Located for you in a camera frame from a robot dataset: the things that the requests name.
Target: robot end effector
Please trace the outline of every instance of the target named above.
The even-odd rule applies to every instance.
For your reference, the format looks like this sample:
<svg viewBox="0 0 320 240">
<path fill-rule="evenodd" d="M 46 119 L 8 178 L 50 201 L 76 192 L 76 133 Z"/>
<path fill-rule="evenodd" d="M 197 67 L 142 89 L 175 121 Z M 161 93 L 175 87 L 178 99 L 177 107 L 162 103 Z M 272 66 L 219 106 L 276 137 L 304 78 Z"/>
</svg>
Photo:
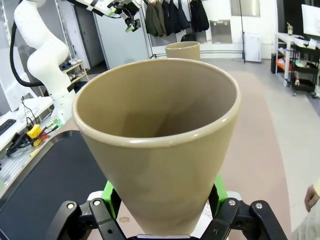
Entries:
<svg viewBox="0 0 320 240">
<path fill-rule="evenodd" d="M 122 18 L 127 26 L 126 32 L 140 28 L 139 19 L 135 15 L 142 7 L 142 0 L 67 0 L 68 2 L 86 8 L 99 16 L 113 19 Z"/>
</svg>

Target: tan plastic cup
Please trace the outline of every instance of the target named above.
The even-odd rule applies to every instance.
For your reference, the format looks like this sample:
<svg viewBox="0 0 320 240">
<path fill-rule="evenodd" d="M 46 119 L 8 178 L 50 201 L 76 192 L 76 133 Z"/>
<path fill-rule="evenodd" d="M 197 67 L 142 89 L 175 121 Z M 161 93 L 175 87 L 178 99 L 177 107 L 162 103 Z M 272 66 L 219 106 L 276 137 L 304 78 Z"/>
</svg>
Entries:
<svg viewBox="0 0 320 240">
<path fill-rule="evenodd" d="M 226 72 L 146 60 L 108 70 L 72 114 L 106 178 L 146 234 L 190 234 L 223 164 L 240 106 Z"/>
<path fill-rule="evenodd" d="M 200 61 L 200 43 L 197 41 L 182 41 L 165 47 L 167 58 L 192 59 Z"/>
</svg>

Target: yellow device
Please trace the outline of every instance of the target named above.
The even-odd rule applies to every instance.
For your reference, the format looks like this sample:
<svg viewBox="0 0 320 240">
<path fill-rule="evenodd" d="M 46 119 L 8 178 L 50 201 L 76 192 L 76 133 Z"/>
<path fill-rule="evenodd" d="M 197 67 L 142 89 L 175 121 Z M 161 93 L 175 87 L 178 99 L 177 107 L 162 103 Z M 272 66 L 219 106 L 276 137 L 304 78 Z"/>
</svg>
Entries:
<svg viewBox="0 0 320 240">
<path fill-rule="evenodd" d="M 41 131 L 42 131 L 42 129 L 41 129 L 40 125 L 39 125 L 39 124 L 35 124 L 35 125 L 33 126 L 33 128 L 32 128 L 30 131 L 28 131 L 26 134 L 27 134 L 30 138 L 34 139 L 34 138 L 36 138 L 36 137 L 39 136 L 39 134 L 41 133 Z M 33 146 L 37 147 L 37 146 L 39 146 L 39 144 L 40 144 L 41 142 L 42 142 L 42 139 L 41 139 L 41 138 L 38 138 L 37 140 L 34 141 Z"/>
</svg>

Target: person's hand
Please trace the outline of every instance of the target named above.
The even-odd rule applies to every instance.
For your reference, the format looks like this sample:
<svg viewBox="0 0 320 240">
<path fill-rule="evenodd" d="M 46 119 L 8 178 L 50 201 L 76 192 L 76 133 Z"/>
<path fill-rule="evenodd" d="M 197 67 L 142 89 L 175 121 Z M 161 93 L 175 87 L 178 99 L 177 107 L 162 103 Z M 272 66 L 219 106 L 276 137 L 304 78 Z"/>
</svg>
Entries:
<svg viewBox="0 0 320 240">
<path fill-rule="evenodd" d="M 305 209 L 310 212 L 312 207 L 316 205 L 319 199 L 320 196 L 318 196 L 318 194 L 316 193 L 314 186 L 311 185 L 310 187 L 308 187 L 304 198 Z"/>
</svg>

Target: door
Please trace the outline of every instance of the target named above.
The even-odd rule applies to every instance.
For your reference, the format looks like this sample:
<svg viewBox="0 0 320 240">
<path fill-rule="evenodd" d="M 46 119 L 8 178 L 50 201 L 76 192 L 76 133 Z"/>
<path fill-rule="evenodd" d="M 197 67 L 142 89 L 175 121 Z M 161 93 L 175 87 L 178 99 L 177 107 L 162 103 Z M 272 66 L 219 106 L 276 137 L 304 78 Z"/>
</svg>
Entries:
<svg viewBox="0 0 320 240">
<path fill-rule="evenodd" d="M 149 59 L 143 28 L 126 32 L 123 19 L 94 15 L 108 68 Z"/>
</svg>

